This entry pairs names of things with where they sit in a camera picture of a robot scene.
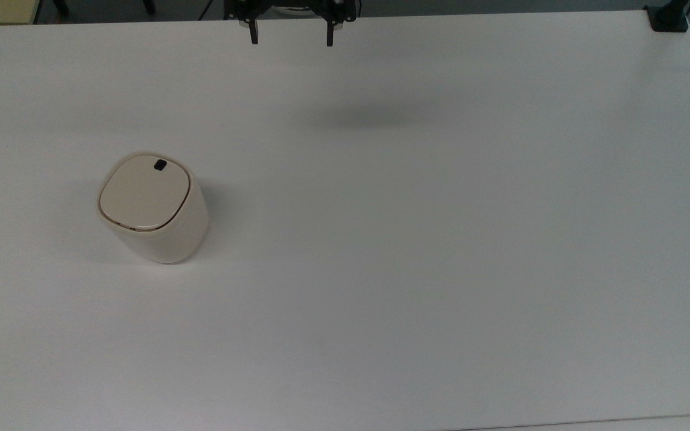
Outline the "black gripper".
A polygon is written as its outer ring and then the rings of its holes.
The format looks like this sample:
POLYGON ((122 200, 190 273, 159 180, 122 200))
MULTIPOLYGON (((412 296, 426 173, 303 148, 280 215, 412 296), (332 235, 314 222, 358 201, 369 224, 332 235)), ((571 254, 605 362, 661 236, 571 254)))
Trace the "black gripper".
POLYGON ((326 46, 333 47, 337 25, 354 22, 359 17, 358 1, 226 1, 225 19, 247 22, 254 45, 259 43, 259 29, 256 19, 269 9, 280 12, 310 12, 328 22, 326 46))

